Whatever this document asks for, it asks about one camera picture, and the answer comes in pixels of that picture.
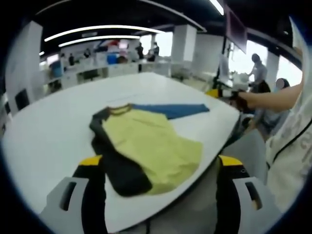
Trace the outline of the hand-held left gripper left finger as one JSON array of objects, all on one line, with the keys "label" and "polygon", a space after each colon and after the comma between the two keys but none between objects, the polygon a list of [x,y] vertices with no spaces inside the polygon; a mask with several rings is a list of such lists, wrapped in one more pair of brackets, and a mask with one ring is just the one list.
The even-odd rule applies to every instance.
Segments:
[{"label": "hand-held left gripper left finger", "polygon": [[47,195],[41,221],[55,234],[106,234],[102,156],[84,159]]}]

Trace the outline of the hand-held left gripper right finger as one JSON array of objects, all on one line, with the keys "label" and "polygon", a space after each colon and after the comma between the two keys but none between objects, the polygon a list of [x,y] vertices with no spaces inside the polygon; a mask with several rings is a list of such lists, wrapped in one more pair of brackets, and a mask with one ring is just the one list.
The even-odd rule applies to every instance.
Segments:
[{"label": "hand-held left gripper right finger", "polygon": [[219,155],[216,234],[264,234],[280,218],[268,188],[236,158]]}]

